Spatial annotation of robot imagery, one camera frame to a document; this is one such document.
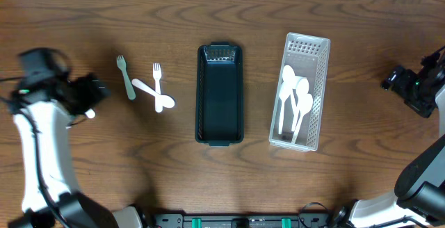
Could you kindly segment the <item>white plastic fork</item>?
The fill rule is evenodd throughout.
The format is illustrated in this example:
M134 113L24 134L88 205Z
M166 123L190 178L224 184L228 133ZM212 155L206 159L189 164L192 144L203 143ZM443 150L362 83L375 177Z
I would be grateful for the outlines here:
M161 71L161 65L159 63L153 64L153 78L155 80L155 91L159 94L161 94L161 77L162 77L162 71ZM163 111L163 105L159 98L155 99L155 111L157 113L161 113Z
M93 119L93 118L96 116L96 113L95 113L95 111L94 111L92 108L90 108L90 109L88 109L88 110L84 113L84 115L85 115L88 119Z

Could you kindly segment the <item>pale green plastic fork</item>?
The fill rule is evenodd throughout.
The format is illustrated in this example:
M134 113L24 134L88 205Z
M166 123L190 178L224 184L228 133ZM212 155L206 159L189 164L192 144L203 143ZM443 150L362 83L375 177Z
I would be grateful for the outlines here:
M127 74L127 63L124 59L123 55L119 55L116 58L117 61L117 67L120 69L123 79L124 79L124 86L127 92L127 96L130 100L134 100L136 98L136 93L134 91L133 85L131 84L130 78Z

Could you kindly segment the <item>white plastic spoon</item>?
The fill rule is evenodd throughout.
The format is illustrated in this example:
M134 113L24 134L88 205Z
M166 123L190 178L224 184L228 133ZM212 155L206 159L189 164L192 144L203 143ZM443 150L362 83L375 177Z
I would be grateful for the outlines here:
M295 76L295 72L293 71L293 68L290 65L284 66L282 79L283 79L283 82L289 83L289 85L292 88L292 93L289 98L291 99L291 107L292 107L293 116L294 116L295 111L296 111L296 98L295 98L294 90L298 83L298 80Z
M279 116L279 125L278 125L278 134L282 134L283 125L284 125L284 110L285 110L285 103L286 100L290 97L292 93L292 88L287 82L283 82L280 87L279 92L279 99L281 101L281 109L280 109L280 116Z
M306 114L308 114L311 111L313 102L314 102L313 97L309 93L307 93L306 95L303 95L300 100L300 108L299 108L300 117L298 118L298 122L296 124L296 130L294 131L294 134L293 134L293 139L292 139L293 144L296 143L298 134L300 132L300 128L302 125L302 119Z
M147 84L143 83L139 79L132 79L131 83L133 86L136 86L138 89L152 95L155 97L155 102L159 103L162 107L165 108L173 108L175 106L174 99L169 95L162 95L156 92L154 89L149 87Z
M295 111L295 115L293 118L293 124L292 124L292 128L291 128L292 131L296 130L297 122L300 118L300 108L303 105L305 95L307 95L309 92L309 81L307 80L307 78L301 78L298 81L298 83L295 87L295 91L296 91L298 101L296 103L296 111Z

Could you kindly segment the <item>clear plastic perforated basket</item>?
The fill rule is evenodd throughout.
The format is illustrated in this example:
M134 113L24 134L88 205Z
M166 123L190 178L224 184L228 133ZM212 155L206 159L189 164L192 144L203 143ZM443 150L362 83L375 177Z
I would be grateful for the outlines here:
M270 125L269 142L271 145L299 152L312 152L318 149L329 55L329 39L299 33L287 34ZM281 109L279 92L285 65L290 65L293 68L298 81L301 78L307 78L309 81L308 93L314 100L311 111L302 119L295 144L292 143L294 131L291 128L294 116L290 98L285 103L282 134L278 134Z

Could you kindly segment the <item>black plastic basket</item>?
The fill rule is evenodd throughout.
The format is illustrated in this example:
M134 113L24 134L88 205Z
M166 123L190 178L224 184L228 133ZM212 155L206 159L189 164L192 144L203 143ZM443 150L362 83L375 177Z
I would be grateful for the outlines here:
M212 42L197 50L195 140L228 147L244 138L242 48Z

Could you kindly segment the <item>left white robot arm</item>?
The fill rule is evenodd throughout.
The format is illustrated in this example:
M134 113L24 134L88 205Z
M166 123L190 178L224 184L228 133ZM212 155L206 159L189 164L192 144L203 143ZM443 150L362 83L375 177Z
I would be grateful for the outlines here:
M24 77L7 101L22 143L24 215L9 227L117 227L111 211L81 192L69 147L69 127L107 92L94 74Z

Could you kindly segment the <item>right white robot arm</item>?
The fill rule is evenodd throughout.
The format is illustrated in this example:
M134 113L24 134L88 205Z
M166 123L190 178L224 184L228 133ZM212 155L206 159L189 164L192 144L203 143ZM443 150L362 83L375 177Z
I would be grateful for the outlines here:
M381 83L422 117L439 111L439 139L401 172L393 191L356 200L336 211L331 227L403 227L444 224L444 66L419 73L398 66Z

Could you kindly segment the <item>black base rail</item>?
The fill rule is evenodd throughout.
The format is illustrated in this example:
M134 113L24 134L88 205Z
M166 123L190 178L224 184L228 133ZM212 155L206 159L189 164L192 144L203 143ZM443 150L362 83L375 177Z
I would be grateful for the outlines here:
M316 228L327 227L329 214L300 215L182 215L156 214L154 226L161 228Z

